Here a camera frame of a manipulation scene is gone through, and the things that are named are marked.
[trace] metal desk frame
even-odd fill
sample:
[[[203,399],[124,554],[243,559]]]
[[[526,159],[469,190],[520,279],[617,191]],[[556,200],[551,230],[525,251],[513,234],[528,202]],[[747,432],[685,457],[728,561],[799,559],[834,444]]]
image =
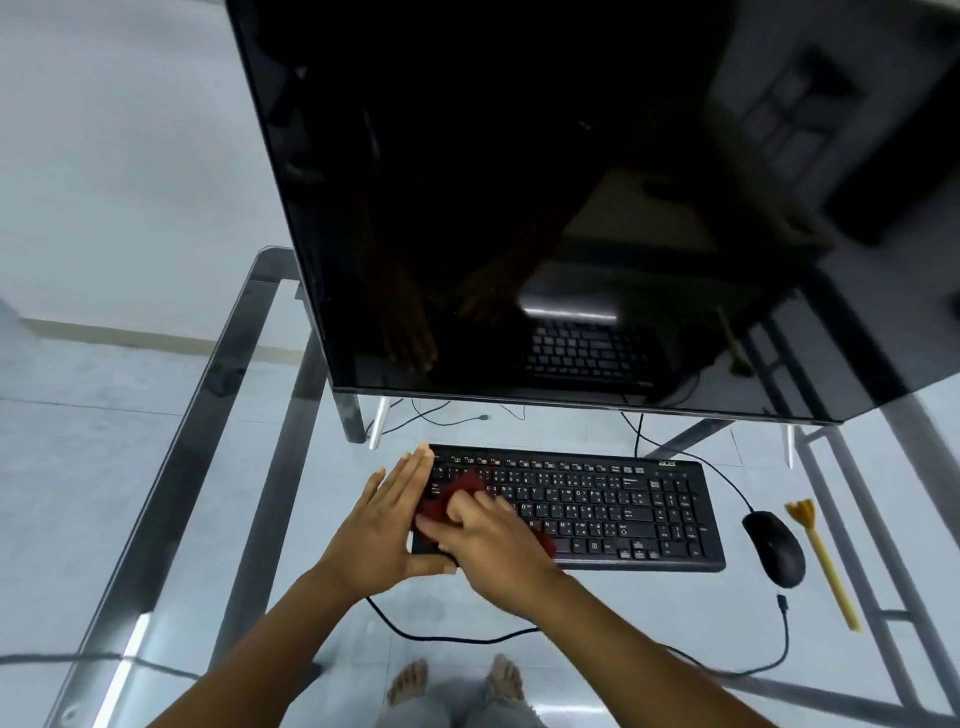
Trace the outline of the metal desk frame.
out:
[[[120,651],[129,638],[136,619],[155,609],[282,280],[300,280],[293,251],[288,248],[265,248],[257,255],[223,333],[207,362],[204,375],[183,415],[180,428],[87,627],[79,650],[81,653]],[[816,291],[812,296],[807,290],[804,294],[816,311]],[[848,327],[850,322],[841,322],[840,325]],[[774,345],[778,360],[762,361],[749,334],[745,337],[744,349],[757,370],[776,414],[789,417],[783,396],[771,376],[780,366],[786,367],[810,412],[814,416],[817,416],[818,412],[825,412],[796,357],[789,350],[785,339],[778,335],[776,324],[767,320],[761,326]],[[835,333],[830,326],[828,330]],[[320,342],[316,332],[312,332],[237,568],[210,667],[215,667],[266,611],[300,486],[303,463],[324,394],[326,377],[327,368]],[[331,394],[340,413],[347,439],[352,443],[364,442],[366,435],[357,396]],[[886,404],[881,409],[960,547],[960,466],[923,407],[912,395],[907,394],[901,400]],[[701,420],[651,454],[658,458],[671,457],[732,422]],[[811,443],[819,438],[826,438],[840,465],[857,507],[902,599],[903,610],[883,610],[876,601],[810,447]],[[960,716],[960,680],[957,678],[956,669],[839,428],[826,426],[809,434],[799,432],[796,448],[900,704],[765,678],[737,678],[722,682],[732,690],[762,695],[840,716],[865,719],[878,725],[960,726],[960,718],[957,717]],[[924,651],[954,712],[953,716],[934,714],[921,706],[890,633],[889,623],[894,620],[908,621],[916,628]],[[304,675],[302,688],[308,687],[322,672],[322,666],[314,665],[308,674]],[[103,700],[111,675],[112,669],[105,669],[104,664],[75,663],[67,673],[47,717],[46,728],[72,728],[90,724]],[[122,699],[118,709],[122,710]]]

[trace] keyboard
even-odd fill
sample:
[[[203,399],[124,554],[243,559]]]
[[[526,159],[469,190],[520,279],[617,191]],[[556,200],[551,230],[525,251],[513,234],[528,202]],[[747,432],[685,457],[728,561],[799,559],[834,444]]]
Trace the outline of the keyboard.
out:
[[[431,445],[424,498],[475,471],[557,547],[565,569],[720,571],[727,565],[699,463]],[[414,529],[414,553],[437,553]]]
[[[555,382],[627,385],[649,394],[667,371],[651,328],[614,328],[563,320],[537,320],[523,372]]]

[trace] black mouse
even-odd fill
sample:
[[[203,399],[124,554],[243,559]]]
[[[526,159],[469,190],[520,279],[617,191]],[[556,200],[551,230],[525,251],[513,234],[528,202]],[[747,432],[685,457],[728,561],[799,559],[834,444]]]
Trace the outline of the black mouse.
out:
[[[763,570],[774,584],[793,589],[804,580],[804,550],[783,521],[770,511],[754,511],[743,520],[743,527],[754,542]]]

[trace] right hand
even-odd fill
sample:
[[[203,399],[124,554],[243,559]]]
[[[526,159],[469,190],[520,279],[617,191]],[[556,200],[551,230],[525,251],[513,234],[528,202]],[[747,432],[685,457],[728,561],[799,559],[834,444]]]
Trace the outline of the right hand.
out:
[[[455,493],[446,514],[457,525],[417,516],[417,528],[453,554],[470,586],[500,609],[531,618],[564,573],[502,497]]]

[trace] computer monitor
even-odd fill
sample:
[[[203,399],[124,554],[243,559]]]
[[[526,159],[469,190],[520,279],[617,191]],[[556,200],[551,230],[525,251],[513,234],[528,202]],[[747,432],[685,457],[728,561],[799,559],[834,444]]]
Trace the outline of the computer monitor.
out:
[[[960,371],[949,4],[227,5],[337,391],[838,423]]]

